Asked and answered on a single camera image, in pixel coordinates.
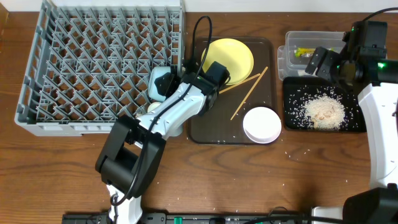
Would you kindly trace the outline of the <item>light blue bowl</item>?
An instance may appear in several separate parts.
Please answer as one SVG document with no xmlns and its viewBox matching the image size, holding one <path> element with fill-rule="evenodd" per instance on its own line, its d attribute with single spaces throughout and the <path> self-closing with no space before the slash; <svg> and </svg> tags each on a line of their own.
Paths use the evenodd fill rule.
<svg viewBox="0 0 398 224">
<path fill-rule="evenodd" d="M 171 72 L 171 67 L 154 67 L 150 74 L 148 95 L 154 101 L 163 102 L 166 99 L 164 93 L 159 93 L 164 83 L 163 76 Z"/>
</svg>

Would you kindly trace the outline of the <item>cream plastic cup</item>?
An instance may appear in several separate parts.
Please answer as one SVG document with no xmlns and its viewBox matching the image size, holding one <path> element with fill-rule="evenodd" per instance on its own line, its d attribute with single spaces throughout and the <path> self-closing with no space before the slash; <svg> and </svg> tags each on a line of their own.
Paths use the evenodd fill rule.
<svg viewBox="0 0 398 224">
<path fill-rule="evenodd" d="M 161 102 L 153 102 L 147 108 L 147 113 L 155 113 L 155 110 L 161 105 Z"/>
</svg>

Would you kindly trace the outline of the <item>pink bowl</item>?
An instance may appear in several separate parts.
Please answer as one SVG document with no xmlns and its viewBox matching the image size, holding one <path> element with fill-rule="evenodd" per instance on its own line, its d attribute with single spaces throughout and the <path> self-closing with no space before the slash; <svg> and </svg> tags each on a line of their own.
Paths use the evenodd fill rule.
<svg viewBox="0 0 398 224">
<path fill-rule="evenodd" d="M 252 142 L 269 144 L 281 134 L 282 123 L 278 114 L 272 109 L 256 107 L 245 114 L 243 130 Z"/>
</svg>

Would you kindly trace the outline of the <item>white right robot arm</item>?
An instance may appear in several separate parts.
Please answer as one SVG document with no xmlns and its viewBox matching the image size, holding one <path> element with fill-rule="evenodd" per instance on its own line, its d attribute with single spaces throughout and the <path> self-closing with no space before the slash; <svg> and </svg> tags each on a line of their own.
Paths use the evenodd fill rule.
<svg viewBox="0 0 398 224">
<path fill-rule="evenodd" d="M 397 61 L 386 34 L 386 22 L 354 22 L 340 53 L 317 47 L 305 69 L 356 94 L 366 125 L 370 189 L 346 199 L 340 223 L 397 223 Z"/>
</svg>

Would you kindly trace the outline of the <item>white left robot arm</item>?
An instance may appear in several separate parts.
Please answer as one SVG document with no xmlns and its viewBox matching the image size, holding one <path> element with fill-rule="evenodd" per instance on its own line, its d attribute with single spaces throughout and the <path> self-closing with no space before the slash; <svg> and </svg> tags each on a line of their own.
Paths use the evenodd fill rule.
<svg viewBox="0 0 398 224">
<path fill-rule="evenodd" d="M 149 86 L 163 97 L 161 104 L 137 118 L 118 118 L 95 164 L 110 193 L 107 223 L 139 221 L 141 196 L 157 173 L 166 140 L 186 120 L 206 113 L 229 80 L 229 71 L 218 62 L 183 77 L 167 67 L 152 72 L 159 77 L 152 77 Z"/>
</svg>

